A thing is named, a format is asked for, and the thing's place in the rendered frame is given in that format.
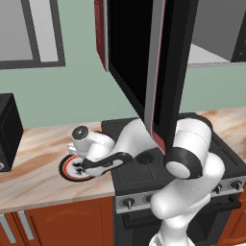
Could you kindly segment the grey wall cupboard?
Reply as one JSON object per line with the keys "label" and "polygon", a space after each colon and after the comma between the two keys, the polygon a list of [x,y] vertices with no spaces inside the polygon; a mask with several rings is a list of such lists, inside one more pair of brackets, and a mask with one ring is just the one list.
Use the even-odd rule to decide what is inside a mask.
{"label": "grey wall cupboard", "polygon": [[189,67],[246,64],[246,0],[199,0]]}

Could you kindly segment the black toaster oven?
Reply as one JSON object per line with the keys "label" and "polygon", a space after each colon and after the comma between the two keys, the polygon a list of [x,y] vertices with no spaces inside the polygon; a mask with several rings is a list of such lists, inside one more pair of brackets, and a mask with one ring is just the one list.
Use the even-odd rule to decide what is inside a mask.
{"label": "black toaster oven", "polygon": [[23,126],[12,93],[0,93],[0,172],[12,170]]}

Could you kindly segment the black stove with oven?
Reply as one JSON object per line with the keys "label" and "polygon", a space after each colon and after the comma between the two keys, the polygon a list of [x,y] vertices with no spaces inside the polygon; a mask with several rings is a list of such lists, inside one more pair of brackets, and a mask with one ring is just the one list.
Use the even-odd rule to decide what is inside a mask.
{"label": "black stove with oven", "polygon": [[[211,199],[231,194],[239,197],[246,184],[246,162],[218,134],[212,135],[209,150],[219,156],[225,164],[225,173],[219,183],[222,185],[221,192],[220,194],[212,192]],[[145,151],[132,161],[114,168],[111,175],[115,189],[114,246],[148,246],[152,236],[160,229],[161,221],[159,225],[127,230],[123,224],[123,215],[150,209],[150,203],[145,203],[144,198],[174,180],[165,169],[162,152],[158,148]],[[231,187],[234,181],[242,181],[239,190]],[[122,204],[123,200],[128,198],[135,200],[131,209]],[[187,228],[188,237],[195,246],[215,246],[233,211],[234,209],[207,214],[202,217],[201,227],[197,225],[191,227],[191,221]]]}

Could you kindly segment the red-brown base cupboard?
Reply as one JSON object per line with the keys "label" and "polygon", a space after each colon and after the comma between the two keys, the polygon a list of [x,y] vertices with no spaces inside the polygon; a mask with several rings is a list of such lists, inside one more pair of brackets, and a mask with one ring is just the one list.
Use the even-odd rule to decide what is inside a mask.
{"label": "red-brown base cupboard", "polygon": [[231,213],[216,246],[235,246],[246,243],[246,185],[238,200],[241,208]]}

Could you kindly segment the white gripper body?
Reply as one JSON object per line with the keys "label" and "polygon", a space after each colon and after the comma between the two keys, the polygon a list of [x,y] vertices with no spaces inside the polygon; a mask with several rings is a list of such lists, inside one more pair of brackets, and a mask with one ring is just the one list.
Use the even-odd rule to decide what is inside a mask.
{"label": "white gripper body", "polygon": [[67,149],[70,155],[78,156],[81,159],[86,157],[86,146],[84,144],[68,143]]}

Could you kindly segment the black microwave door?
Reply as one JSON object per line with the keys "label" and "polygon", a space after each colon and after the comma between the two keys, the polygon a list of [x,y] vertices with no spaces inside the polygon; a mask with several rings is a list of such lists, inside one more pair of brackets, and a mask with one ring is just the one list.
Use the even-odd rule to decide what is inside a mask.
{"label": "black microwave door", "polygon": [[144,124],[160,149],[170,151],[185,83],[198,0],[154,0]]}

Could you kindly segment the grey framed window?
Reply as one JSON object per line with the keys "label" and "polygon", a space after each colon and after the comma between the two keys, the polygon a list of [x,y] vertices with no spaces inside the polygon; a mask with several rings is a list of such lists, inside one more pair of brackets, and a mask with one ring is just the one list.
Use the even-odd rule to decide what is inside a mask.
{"label": "grey framed window", "polygon": [[0,70],[65,66],[58,0],[0,0]]}

